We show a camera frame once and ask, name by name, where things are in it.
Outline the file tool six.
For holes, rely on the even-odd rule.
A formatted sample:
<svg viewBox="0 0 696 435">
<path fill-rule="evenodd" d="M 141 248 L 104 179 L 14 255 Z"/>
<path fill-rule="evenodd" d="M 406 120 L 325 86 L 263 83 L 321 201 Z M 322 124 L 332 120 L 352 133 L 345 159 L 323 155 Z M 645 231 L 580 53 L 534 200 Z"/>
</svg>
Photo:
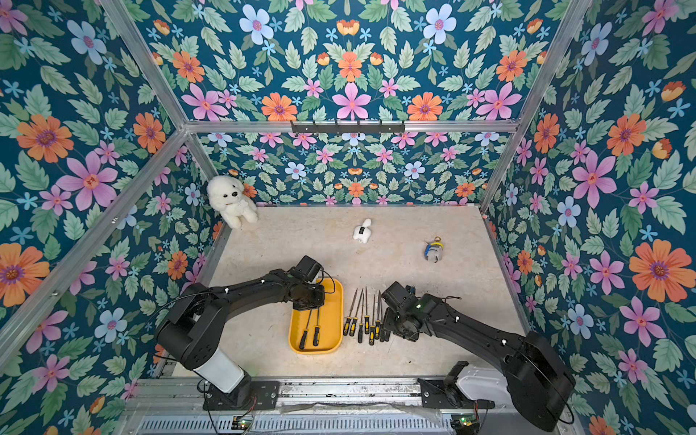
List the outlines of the file tool six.
<svg viewBox="0 0 696 435">
<path fill-rule="evenodd" d="M 382 293 L 377 294 L 376 315 L 375 315 L 374 338 L 375 341 L 382 342 Z"/>
</svg>

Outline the file tool ten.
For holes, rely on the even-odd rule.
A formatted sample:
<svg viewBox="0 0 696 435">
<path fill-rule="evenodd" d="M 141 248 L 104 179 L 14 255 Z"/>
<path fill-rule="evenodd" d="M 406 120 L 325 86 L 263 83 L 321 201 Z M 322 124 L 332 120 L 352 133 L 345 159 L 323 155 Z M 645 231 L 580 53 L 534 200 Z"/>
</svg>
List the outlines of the file tool ten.
<svg viewBox="0 0 696 435">
<path fill-rule="evenodd" d="M 306 349 L 306 342 L 307 342 L 307 337 L 308 337 L 308 333 L 309 333 L 309 326 L 311 323 L 312 313 L 313 313 L 313 311 L 310 310 L 307 314 L 306 325 L 304 326 L 303 333 L 302 333 L 302 336 L 301 336 L 301 339 L 299 342 L 299 346 L 298 346 L 298 349 L 300 351 L 304 351 L 304 349 Z"/>
</svg>

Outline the file tool nine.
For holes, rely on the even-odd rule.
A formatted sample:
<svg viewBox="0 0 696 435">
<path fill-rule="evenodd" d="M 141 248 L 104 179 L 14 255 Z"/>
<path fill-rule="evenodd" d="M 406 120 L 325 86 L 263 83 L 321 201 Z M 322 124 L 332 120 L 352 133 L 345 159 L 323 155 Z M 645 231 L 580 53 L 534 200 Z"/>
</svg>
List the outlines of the file tool nine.
<svg viewBox="0 0 696 435">
<path fill-rule="evenodd" d="M 320 333 L 321 333 L 320 313 L 321 313 L 321 308 L 318 308 L 316 310 L 315 330 L 314 330 L 313 342 L 312 342 L 313 347 L 319 346 L 319 342 L 320 342 Z"/>
</svg>

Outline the file tool five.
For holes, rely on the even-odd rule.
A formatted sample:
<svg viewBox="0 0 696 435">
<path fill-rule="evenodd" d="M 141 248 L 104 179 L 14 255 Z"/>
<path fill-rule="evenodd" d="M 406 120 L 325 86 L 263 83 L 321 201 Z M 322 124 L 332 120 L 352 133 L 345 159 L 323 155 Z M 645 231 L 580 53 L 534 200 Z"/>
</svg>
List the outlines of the file tool five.
<svg viewBox="0 0 696 435">
<path fill-rule="evenodd" d="M 369 331 L 369 345 L 373 346 L 375 344 L 375 333 L 376 333 L 376 310 L 377 310 L 377 295 L 373 295 L 372 302 L 372 314 L 370 316 L 370 331 Z"/>
</svg>

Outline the file tool three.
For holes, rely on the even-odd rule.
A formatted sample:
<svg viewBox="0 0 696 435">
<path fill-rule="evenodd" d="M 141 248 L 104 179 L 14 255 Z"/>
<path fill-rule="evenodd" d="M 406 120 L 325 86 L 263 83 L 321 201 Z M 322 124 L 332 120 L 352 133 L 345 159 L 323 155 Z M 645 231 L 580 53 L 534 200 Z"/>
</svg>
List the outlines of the file tool three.
<svg viewBox="0 0 696 435">
<path fill-rule="evenodd" d="M 364 292 L 361 293 L 359 299 L 358 326 L 357 326 L 357 343 L 362 344 L 364 340 Z"/>
</svg>

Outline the file tool one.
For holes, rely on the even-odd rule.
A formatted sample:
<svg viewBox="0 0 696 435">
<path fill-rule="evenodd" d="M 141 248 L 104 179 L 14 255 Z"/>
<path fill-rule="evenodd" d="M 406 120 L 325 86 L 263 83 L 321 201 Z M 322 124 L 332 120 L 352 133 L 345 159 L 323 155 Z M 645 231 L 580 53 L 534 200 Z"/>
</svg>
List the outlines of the file tool one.
<svg viewBox="0 0 696 435">
<path fill-rule="evenodd" d="M 355 311 L 355 303 L 359 294 L 359 290 L 355 290 L 353 293 L 353 299 L 351 301 L 351 306 L 348 310 L 348 316 L 344 320 L 343 336 L 348 336 L 352 334 L 352 324 L 353 324 L 353 311 Z"/>
</svg>

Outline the yellow plastic storage tray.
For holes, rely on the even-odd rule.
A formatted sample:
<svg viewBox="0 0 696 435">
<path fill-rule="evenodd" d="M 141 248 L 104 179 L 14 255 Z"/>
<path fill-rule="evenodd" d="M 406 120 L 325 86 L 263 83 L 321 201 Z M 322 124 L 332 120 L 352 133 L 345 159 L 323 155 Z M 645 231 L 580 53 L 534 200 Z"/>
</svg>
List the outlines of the yellow plastic storage tray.
<svg viewBox="0 0 696 435">
<path fill-rule="evenodd" d="M 320 308 L 294 310 L 288 332 L 288 344 L 299 355 L 326 355 L 342 344 L 344 328 L 344 287 L 335 279 L 325 278 L 321 284 L 326 300 Z"/>
</svg>

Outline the file tool two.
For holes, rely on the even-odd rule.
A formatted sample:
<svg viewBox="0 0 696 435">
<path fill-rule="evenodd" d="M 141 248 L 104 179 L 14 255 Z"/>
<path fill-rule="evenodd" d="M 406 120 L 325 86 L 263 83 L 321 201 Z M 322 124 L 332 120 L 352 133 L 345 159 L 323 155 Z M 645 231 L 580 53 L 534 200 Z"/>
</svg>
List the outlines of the file tool two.
<svg viewBox="0 0 696 435">
<path fill-rule="evenodd" d="M 355 336 L 355 334 L 356 334 L 358 318 L 359 318 L 361 309 L 363 308 L 363 297 L 364 297 L 364 291 L 361 291 L 360 295 L 358 297 L 358 306 L 355 309 L 355 312 L 353 313 L 353 316 L 351 317 L 351 323 L 349 324 L 350 328 L 348 331 L 348 335 L 351 337 Z"/>
</svg>

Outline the file tool four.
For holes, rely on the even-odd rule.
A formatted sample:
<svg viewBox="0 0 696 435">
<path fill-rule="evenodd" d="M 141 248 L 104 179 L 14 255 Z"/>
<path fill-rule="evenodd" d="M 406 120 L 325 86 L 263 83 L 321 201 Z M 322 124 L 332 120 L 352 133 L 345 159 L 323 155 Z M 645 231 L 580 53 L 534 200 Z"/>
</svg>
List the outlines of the file tool four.
<svg viewBox="0 0 696 435">
<path fill-rule="evenodd" d="M 369 316 L 369 295 L 368 295 L 368 289 L 367 286 L 364 288 L 364 299 L 362 300 L 364 303 L 364 315 L 362 316 L 364 318 L 364 334 L 369 335 L 370 329 L 371 329 L 371 323 L 370 323 L 370 316 Z"/>
</svg>

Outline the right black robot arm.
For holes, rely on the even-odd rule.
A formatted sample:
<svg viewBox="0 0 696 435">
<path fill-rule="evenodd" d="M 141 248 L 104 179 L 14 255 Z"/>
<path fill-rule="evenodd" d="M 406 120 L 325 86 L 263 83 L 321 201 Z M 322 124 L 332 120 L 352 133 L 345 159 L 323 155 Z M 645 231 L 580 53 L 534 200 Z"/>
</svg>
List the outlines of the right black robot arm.
<svg viewBox="0 0 696 435">
<path fill-rule="evenodd" d="M 516 411 L 538 429 L 561 422 L 576 380 L 550 342 L 536 332 L 525 336 L 484 324 L 453 308 L 445 298 L 415 295 L 394 282 L 382 294 L 384 329 L 411 342 L 426 334 L 449 341 L 500 372 Z"/>
</svg>

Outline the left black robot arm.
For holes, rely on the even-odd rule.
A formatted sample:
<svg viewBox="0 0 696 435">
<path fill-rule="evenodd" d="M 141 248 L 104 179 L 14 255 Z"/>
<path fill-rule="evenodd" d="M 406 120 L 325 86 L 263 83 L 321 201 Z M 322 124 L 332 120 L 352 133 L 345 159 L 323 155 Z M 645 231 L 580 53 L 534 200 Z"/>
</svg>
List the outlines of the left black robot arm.
<svg viewBox="0 0 696 435">
<path fill-rule="evenodd" d="M 248 374 L 219 347 L 228 321 L 272 304 L 291 303 L 297 311 L 321 307 L 326 290 L 315 279 L 322 271 L 313 262 L 275 269 L 235 285 L 192 285 L 169 309 L 156 332 L 156 342 L 221 393 L 233 393 Z"/>
</svg>

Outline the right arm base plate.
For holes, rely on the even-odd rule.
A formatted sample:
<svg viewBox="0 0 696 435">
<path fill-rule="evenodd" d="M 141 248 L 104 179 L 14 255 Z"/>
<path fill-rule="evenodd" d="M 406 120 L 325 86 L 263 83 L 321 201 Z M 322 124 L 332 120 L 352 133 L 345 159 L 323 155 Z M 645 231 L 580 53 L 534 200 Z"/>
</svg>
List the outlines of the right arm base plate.
<svg viewBox="0 0 696 435">
<path fill-rule="evenodd" d="M 442 379 L 418 378 L 422 407 L 438 410 L 492 410 L 495 402 L 489 400 L 471 400 L 451 382 Z"/>
</svg>

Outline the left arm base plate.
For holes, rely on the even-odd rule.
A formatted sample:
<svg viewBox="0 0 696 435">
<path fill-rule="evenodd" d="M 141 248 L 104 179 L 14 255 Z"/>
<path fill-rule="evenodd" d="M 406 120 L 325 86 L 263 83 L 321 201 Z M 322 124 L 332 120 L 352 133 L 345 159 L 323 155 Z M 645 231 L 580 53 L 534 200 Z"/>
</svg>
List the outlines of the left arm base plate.
<svg viewBox="0 0 696 435">
<path fill-rule="evenodd" d="M 205 411 L 269 411 L 275 409 L 280 382 L 243 380 L 231 393 L 210 382 L 201 385 Z"/>
</svg>

